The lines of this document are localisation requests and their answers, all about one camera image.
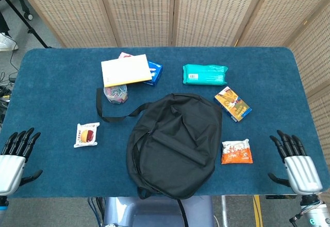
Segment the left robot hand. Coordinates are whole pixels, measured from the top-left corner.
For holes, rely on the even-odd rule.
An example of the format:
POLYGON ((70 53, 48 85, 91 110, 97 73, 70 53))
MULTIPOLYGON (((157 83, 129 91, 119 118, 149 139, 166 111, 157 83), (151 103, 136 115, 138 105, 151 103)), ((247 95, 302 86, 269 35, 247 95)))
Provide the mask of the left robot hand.
POLYGON ((33 175, 23 177, 26 164, 41 133, 34 133, 34 128, 14 132, 1 150, 1 197, 14 194, 17 189, 33 182, 42 174, 38 170, 33 175))

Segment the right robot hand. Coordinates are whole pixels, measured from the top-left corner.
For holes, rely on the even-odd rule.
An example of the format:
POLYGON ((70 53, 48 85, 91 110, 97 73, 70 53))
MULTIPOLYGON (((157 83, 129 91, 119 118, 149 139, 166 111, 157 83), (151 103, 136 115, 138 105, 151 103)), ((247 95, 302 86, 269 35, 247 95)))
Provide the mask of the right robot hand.
POLYGON ((273 173, 268 177, 275 183, 284 185, 297 195, 318 194, 323 189, 315 164, 307 155, 301 140, 277 130, 280 139, 270 136, 285 166, 288 178, 281 179, 273 173))

